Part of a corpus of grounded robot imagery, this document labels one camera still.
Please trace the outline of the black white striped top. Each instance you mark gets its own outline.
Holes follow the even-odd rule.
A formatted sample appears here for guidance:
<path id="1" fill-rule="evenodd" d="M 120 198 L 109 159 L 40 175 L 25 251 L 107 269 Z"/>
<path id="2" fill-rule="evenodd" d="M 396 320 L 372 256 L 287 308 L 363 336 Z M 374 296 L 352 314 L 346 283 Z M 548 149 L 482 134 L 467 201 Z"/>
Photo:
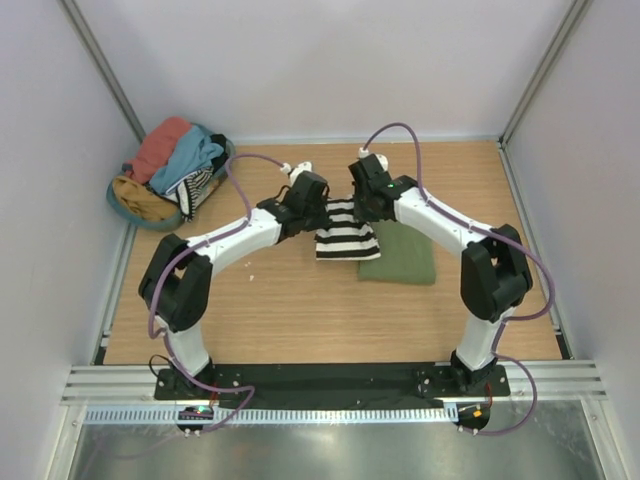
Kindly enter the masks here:
<path id="1" fill-rule="evenodd" d="M 371 261 L 381 257 L 373 227 L 355 217 L 351 197 L 329 199 L 328 226 L 315 232 L 315 257 L 319 261 Z"/>

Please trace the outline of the green motorcycle tank top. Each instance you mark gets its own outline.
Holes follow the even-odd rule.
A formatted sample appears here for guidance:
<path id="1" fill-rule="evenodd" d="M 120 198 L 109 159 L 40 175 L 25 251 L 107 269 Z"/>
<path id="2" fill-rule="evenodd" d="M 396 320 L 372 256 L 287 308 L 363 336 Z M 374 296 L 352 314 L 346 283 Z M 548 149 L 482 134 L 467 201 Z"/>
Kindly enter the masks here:
<path id="1" fill-rule="evenodd" d="M 361 262 L 359 281 L 431 286 L 436 283 L 433 243 L 416 229 L 392 221 L 372 225 L 380 256 Z"/>

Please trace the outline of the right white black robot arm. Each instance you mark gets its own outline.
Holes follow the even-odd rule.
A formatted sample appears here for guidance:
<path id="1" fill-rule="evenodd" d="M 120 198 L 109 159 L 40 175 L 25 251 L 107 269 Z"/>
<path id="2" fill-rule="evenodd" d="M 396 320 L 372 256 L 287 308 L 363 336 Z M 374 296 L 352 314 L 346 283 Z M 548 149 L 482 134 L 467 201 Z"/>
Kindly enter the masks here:
<path id="1" fill-rule="evenodd" d="M 460 260 L 460 296 L 469 317 L 451 354 L 449 376 L 461 395 L 482 391 L 497 362 L 493 343 L 500 323 L 533 286 L 518 231 L 508 224 L 499 229 L 476 224 L 415 179 L 406 175 L 393 179 L 382 155 L 366 152 L 349 171 L 358 219 L 411 227 Z"/>

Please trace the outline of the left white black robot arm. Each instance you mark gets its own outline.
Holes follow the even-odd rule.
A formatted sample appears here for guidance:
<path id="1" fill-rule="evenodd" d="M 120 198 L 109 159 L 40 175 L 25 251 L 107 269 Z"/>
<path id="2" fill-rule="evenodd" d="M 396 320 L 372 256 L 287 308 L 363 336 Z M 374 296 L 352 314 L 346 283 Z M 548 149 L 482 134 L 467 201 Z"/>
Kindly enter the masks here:
<path id="1" fill-rule="evenodd" d="M 177 387 L 189 399 L 253 390 L 215 385 L 200 325 L 214 277 L 249 254 L 328 224 L 329 187 L 323 177 L 302 170 L 281 192 L 283 198 L 262 200 L 245 217 L 212 232 L 187 240 L 165 236 L 143 275 L 138 293 L 148 308 L 148 336 L 163 339 L 179 372 Z"/>

